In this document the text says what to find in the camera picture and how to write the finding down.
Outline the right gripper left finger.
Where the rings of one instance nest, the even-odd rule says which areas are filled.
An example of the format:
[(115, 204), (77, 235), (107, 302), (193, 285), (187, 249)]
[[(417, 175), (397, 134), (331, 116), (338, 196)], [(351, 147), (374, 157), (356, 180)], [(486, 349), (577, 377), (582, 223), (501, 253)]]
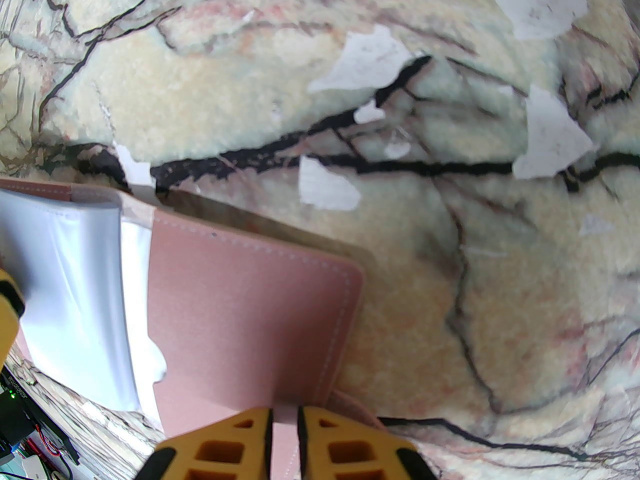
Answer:
[(254, 407), (160, 442), (137, 480), (269, 480), (274, 411)]

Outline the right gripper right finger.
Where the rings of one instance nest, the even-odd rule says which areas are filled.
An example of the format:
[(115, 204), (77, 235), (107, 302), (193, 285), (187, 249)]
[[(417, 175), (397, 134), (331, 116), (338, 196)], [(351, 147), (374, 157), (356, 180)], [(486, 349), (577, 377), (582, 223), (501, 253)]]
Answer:
[(322, 407), (297, 412), (303, 480), (436, 480), (406, 439)]

